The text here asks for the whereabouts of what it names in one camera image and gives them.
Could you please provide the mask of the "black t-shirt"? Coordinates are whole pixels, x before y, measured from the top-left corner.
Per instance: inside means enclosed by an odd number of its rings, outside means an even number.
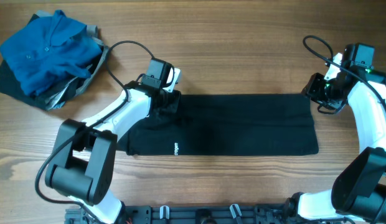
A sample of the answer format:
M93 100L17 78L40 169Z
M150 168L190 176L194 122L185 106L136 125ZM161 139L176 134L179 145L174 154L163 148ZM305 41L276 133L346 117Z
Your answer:
M310 102L300 94L183 95L119 140L129 156L317 154Z

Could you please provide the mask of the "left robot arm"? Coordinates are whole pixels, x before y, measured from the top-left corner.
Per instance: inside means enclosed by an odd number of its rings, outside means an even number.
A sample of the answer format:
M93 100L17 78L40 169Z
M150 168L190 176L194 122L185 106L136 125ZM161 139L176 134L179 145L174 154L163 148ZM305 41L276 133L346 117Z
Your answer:
M120 96L96 115L59 127L50 156L36 180L66 196L95 223L126 221L124 203L110 190L118 141L154 110L175 108L181 93L171 86L155 88L137 81L125 85Z

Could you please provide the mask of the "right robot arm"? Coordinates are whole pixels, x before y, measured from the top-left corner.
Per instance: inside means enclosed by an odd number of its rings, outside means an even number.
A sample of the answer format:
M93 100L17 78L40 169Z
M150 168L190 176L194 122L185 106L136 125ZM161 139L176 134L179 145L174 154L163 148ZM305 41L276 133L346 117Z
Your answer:
M302 92L326 108L348 104L355 117L359 155L332 189L288 198L282 216L296 223L365 221L386 223L386 73L369 68L315 73Z

